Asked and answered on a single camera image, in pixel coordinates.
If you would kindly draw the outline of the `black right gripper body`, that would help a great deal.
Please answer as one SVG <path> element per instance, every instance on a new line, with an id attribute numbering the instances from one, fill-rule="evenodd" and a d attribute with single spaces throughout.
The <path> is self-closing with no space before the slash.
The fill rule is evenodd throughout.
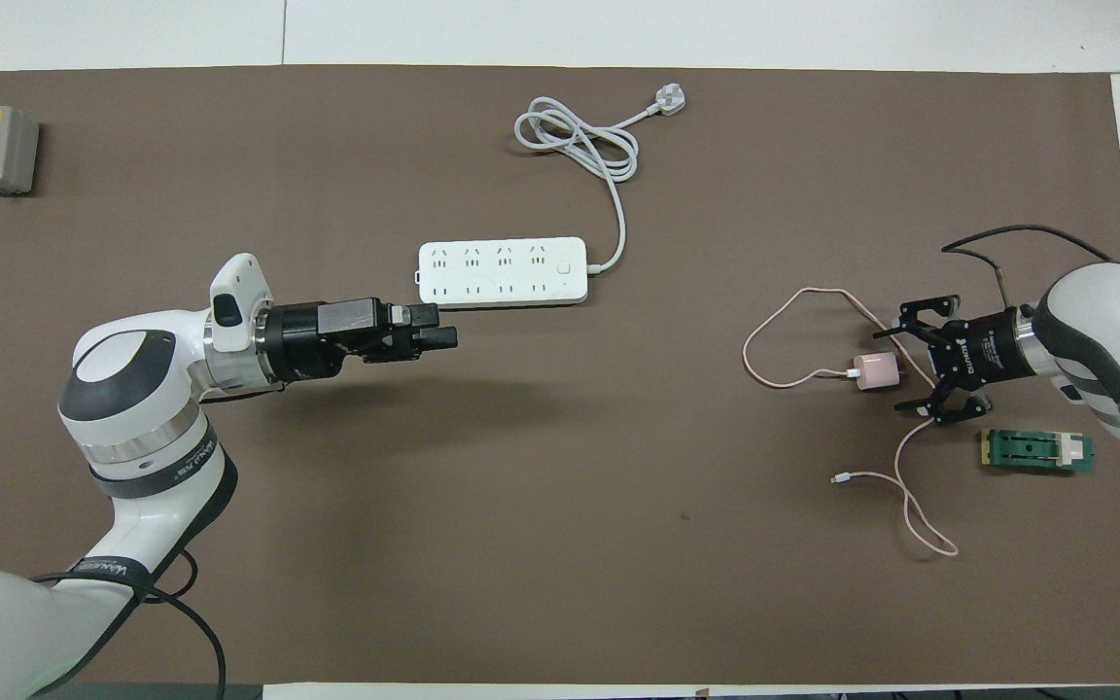
<path id="1" fill-rule="evenodd" d="M 1018 320 L 1017 311 L 1005 309 L 943 324 L 936 332 L 941 342 L 928 347 L 937 386 L 973 393 L 984 385 L 1021 376 L 1021 349 L 1015 340 Z"/>

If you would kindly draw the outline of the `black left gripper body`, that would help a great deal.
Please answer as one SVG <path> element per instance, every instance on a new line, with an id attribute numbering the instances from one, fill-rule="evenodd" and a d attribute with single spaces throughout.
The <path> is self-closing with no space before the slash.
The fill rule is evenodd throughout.
<path id="1" fill-rule="evenodd" d="M 334 377 L 347 356 L 382 349 L 391 330 L 390 305 L 377 297 L 279 304 L 262 316 L 262 357 L 281 382 Z"/>

